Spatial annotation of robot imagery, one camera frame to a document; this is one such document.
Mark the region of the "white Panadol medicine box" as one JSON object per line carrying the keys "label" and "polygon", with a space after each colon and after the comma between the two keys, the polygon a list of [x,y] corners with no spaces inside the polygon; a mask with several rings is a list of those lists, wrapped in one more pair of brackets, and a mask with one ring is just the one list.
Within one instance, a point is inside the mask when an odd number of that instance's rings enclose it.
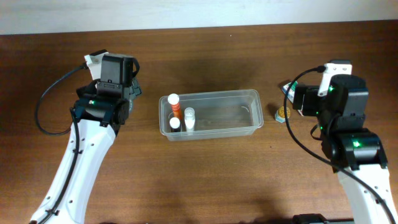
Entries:
{"label": "white Panadol medicine box", "polygon": [[287,89],[288,89],[288,87],[290,86],[290,84],[291,84],[291,82],[285,84],[285,85],[282,87],[282,92],[283,92],[285,95],[287,95],[287,99],[288,99],[291,103],[293,103],[293,102],[294,102],[294,95],[295,95],[295,87],[297,86],[298,83],[297,83],[297,82],[294,82],[293,85],[292,85],[292,87],[290,88],[290,90],[287,91]]}

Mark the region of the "gold lid balm jar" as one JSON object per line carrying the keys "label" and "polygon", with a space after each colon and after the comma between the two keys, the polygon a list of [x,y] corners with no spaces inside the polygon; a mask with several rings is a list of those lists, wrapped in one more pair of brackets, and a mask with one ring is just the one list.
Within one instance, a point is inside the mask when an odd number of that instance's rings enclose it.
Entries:
{"label": "gold lid balm jar", "polygon": [[275,112],[275,120],[279,123],[284,123],[287,118],[290,118],[290,115],[290,109],[282,106]]}

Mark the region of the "orange tube white cap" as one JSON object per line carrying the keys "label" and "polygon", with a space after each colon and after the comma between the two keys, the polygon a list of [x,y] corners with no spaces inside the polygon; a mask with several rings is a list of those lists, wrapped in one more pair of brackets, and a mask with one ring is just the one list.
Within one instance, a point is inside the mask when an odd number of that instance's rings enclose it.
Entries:
{"label": "orange tube white cap", "polygon": [[167,97],[167,101],[172,107],[173,114],[179,120],[183,119],[183,113],[180,108],[180,98],[176,93],[172,93]]}

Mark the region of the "black bottle white cap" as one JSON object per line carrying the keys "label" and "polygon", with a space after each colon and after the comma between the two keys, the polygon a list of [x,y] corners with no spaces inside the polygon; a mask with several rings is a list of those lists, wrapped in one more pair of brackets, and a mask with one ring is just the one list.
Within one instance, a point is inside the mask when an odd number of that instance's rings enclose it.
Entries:
{"label": "black bottle white cap", "polygon": [[181,131],[181,122],[177,117],[173,117],[169,121],[169,125],[172,133],[178,133]]}

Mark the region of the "clear spray bottle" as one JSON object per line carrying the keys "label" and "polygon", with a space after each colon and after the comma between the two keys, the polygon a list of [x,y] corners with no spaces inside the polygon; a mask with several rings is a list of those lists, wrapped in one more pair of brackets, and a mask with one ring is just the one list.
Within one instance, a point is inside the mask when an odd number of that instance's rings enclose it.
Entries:
{"label": "clear spray bottle", "polygon": [[187,132],[193,132],[195,128],[195,110],[193,108],[185,109],[184,120]]}

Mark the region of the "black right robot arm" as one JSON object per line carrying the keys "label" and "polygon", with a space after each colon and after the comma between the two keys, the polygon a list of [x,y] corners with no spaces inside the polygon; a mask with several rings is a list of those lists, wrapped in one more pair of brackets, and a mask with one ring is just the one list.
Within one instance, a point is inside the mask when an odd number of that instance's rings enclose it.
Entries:
{"label": "black right robot arm", "polygon": [[382,141],[364,127],[369,91],[354,75],[335,75],[319,86],[298,84],[294,109],[314,116],[322,151],[349,200],[355,223],[397,223],[388,161]]}

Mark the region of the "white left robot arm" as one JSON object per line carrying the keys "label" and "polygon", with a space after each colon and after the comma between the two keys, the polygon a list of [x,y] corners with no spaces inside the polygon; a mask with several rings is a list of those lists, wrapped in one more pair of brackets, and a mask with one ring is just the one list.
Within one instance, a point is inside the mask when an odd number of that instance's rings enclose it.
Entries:
{"label": "white left robot arm", "polygon": [[70,108],[70,137],[54,180],[31,223],[83,223],[101,163],[142,95],[140,66],[130,55],[100,50],[75,70],[88,69],[92,81],[77,89]]}

